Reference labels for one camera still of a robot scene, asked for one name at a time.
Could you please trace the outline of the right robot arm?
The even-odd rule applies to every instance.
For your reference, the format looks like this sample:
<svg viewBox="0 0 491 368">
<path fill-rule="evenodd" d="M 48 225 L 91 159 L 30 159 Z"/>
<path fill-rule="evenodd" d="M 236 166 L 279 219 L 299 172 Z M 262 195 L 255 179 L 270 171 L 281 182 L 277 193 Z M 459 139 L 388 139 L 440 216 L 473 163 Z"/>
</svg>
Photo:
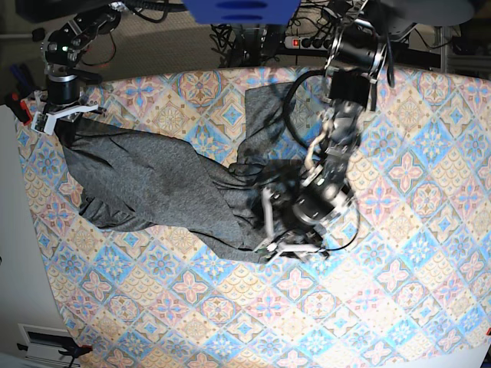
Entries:
<svg viewBox="0 0 491 368">
<path fill-rule="evenodd" d="M 62 28 L 49 33 L 41 43 L 46 89 L 36 90 L 37 110 L 31 129 L 51 135 L 59 120 L 74 122 L 85 113 L 102 114 L 103 107 L 82 93 L 82 84 L 98 85 L 99 74 L 77 66 L 98 35 L 110 35 L 119 25 L 121 14 L 110 6 L 76 15 Z"/>
</svg>

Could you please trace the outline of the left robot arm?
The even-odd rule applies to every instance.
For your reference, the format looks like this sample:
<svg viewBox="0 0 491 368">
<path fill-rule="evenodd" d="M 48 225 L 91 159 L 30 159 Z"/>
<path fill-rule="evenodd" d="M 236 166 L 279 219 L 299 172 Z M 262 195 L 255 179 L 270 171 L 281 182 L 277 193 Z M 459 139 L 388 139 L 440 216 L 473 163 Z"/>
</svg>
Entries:
<svg viewBox="0 0 491 368">
<path fill-rule="evenodd" d="M 305 157 L 299 163 L 272 162 L 269 180 L 260 186 L 265 239 L 254 252 L 268 263 L 280 257 L 328 259 L 334 252 L 324 242 L 325 231 L 358 207 L 347 178 L 349 160 L 361 145 L 358 119 L 377 106 L 382 70 L 389 85 L 395 85 L 388 6 L 352 1 L 335 14 L 325 66 L 301 75 L 283 100 L 281 117 Z M 291 101 L 300 85 L 315 76 L 321 77 L 327 110 L 318 135 L 307 143 L 291 121 Z"/>
</svg>

